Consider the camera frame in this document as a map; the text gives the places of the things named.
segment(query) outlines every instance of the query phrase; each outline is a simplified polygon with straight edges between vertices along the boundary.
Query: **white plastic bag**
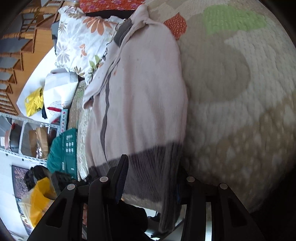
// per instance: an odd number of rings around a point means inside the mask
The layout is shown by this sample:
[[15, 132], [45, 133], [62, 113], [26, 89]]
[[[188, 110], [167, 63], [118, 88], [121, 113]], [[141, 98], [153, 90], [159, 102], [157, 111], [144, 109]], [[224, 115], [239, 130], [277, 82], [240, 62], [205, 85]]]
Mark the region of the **white plastic bag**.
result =
[[73, 72], [67, 72], [65, 69], [53, 70], [46, 76], [43, 98], [49, 122], [59, 117], [60, 112], [49, 110], [48, 107], [57, 109], [69, 108], [77, 85], [78, 75]]

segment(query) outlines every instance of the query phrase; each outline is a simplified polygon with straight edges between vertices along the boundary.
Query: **quilted bedspread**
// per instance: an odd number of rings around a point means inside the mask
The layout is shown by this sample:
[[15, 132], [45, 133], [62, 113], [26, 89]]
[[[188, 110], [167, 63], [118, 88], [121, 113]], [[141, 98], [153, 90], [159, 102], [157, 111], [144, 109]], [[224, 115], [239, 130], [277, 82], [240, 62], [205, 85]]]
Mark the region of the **quilted bedspread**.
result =
[[[258, 0], [146, 3], [180, 48], [189, 96], [184, 167], [203, 182], [226, 182], [255, 210], [295, 164], [292, 41]], [[87, 127], [84, 121], [79, 128]]]

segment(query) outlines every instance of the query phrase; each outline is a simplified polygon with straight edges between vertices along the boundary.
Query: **red floral fabric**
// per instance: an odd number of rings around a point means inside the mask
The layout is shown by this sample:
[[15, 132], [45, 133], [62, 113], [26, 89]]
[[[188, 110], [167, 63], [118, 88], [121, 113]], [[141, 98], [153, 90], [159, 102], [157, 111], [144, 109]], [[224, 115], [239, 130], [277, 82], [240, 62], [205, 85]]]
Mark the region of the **red floral fabric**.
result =
[[180, 15], [180, 13], [177, 13], [172, 18], [164, 21], [163, 24], [171, 30], [176, 40], [178, 40], [187, 29], [186, 20]]
[[80, 8], [85, 12], [102, 10], [135, 10], [144, 0], [79, 0]]

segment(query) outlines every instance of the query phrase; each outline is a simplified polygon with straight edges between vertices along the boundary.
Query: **yellow bag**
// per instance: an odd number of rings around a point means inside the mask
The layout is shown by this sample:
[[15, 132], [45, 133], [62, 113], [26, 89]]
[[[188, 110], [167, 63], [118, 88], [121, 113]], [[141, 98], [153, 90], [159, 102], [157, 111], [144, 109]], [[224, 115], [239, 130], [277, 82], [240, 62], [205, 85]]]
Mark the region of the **yellow bag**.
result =
[[21, 200], [20, 208], [24, 215], [36, 227], [57, 195], [48, 177], [39, 180], [29, 194]]
[[43, 104], [43, 88], [41, 87], [35, 90], [25, 99], [27, 117], [35, 114], [37, 111], [42, 110]]

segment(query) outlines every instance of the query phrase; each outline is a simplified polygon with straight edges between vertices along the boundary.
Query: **floral pillow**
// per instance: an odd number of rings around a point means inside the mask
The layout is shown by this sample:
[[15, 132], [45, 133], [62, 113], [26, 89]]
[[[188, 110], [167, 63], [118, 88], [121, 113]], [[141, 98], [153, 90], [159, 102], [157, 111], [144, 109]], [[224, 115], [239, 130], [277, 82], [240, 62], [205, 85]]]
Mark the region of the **floral pillow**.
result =
[[103, 64], [107, 44], [115, 35], [115, 28], [123, 20], [111, 16], [87, 17], [80, 8], [65, 6], [61, 14], [58, 38], [56, 66], [76, 72], [89, 84], [94, 72]]
[[136, 10], [144, 0], [79, 0], [80, 8], [85, 12], [102, 10]]

